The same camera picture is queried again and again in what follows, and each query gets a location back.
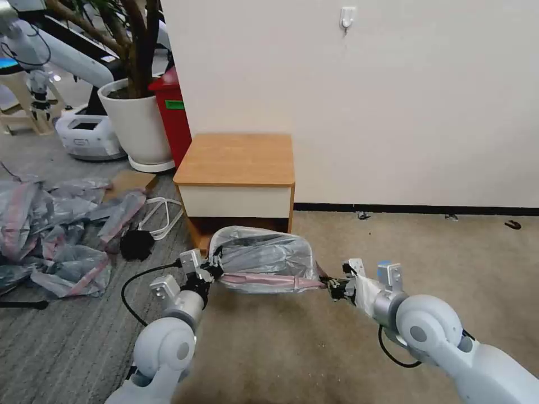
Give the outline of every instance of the nightstand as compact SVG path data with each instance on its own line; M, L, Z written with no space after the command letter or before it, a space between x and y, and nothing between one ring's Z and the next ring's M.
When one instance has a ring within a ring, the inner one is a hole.
M290 135L198 134L174 183L193 245L203 253L222 227L291 231L295 179Z

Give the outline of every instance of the green label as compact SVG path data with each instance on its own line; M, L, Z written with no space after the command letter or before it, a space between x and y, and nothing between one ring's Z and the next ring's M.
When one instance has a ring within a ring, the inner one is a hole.
M184 102L178 100L165 100L167 109L185 109Z

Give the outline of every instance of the white flower pot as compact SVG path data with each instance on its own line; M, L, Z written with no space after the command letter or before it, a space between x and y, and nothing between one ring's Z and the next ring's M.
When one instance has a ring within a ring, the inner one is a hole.
M127 79L105 84L98 91L112 127L138 171L160 172L174 167L172 153L155 96L139 99L113 99L108 95L124 88Z

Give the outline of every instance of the white drawer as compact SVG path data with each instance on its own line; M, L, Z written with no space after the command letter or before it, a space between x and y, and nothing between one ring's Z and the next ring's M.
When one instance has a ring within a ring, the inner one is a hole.
M187 216L287 218L291 188L178 186Z

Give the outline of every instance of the red trash bin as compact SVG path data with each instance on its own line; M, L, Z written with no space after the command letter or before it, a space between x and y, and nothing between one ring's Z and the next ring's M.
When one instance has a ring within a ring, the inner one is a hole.
M168 144L172 151L172 158L177 168L191 144L191 132L189 131L176 68L172 67L156 79L150 84L149 89L156 95Z

